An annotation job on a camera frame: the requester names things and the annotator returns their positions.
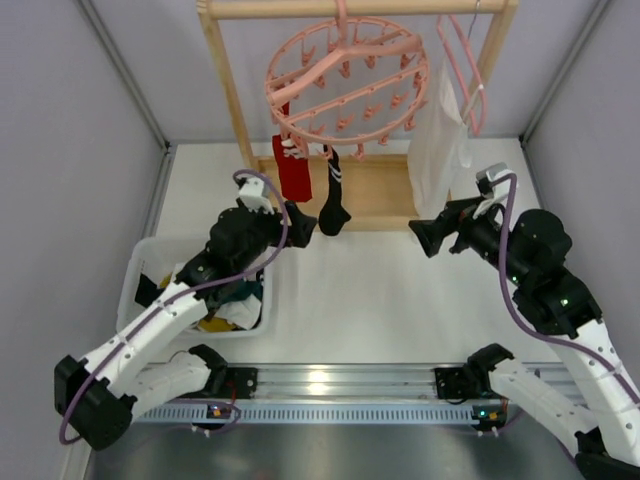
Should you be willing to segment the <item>dark green sock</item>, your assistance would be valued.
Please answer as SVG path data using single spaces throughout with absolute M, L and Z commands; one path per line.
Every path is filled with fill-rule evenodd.
M 205 300 L 209 313 L 215 313 L 222 305 L 232 302 L 242 302 L 251 297 L 258 301 L 263 298 L 263 283 L 259 280 L 243 280 L 229 285 L 223 285 L 221 289 L 210 292 Z

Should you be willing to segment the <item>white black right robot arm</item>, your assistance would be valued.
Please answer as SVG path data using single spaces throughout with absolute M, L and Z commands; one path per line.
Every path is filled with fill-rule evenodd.
M 583 401 L 555 390 L 497 343 L 460 367 L 436 369 L 438 398 L 505 398 L 561 443 L 584 478 L 638 478 L 639 391 L 611 344 L 599 305 L 564 265 L 572 240 L 561 220 L 546 210 L 527 210 L 502 244 L 495 219 L 502 206 L 476 215 L 479 205 L 479 198 L 450 201 L 435 219 L 412 220 L 409 228 L 429 258 L 454 235 L 451 253 L 470 249 L 493 267 L 503 266 L 515 287 L 507 294 L 510 304 L 532 326 L 533 337 L 552 347 Z

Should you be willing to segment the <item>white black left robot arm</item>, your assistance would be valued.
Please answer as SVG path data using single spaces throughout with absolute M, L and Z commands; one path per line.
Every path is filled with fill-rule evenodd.
M 71 444 L 67 428 L 94 450 L 119 440 L 148 410 L 224 380 L 227 364 L 213 349 L 197 345 L 164 367 L 149 362 L 179 334 L 215 313 L 261 270 L 267 250 L 304 248 L 316 218 L 292 201 L 280 209 L 250 209 L 243 202 L 223 211 L 203 248 L 150 305 L 119 334 L 81 359 L 70 355 L 54 368 L 54 407 L 62 416 L 59 440 Z

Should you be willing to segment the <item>plain black sock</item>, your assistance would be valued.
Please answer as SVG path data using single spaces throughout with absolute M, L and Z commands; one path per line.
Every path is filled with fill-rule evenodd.
M 148 308 L 162 293 L 162 290 L 145 274 L 139 275 L 134 302 Z

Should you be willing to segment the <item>pink round clip hanger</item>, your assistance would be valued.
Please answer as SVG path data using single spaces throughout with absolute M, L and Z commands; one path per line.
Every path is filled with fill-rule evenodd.
M 274 53 L 264 92 L 282 139 L 308 155 L 312 145 L 352 146 L 362 159 L 368 142 L 385 144 L 411 130 L 427 101 L 429 58 L 422 37 L 388 19 L 336 15 L 296 33 Z M 289 122 L 280 107 L 290 103 Z

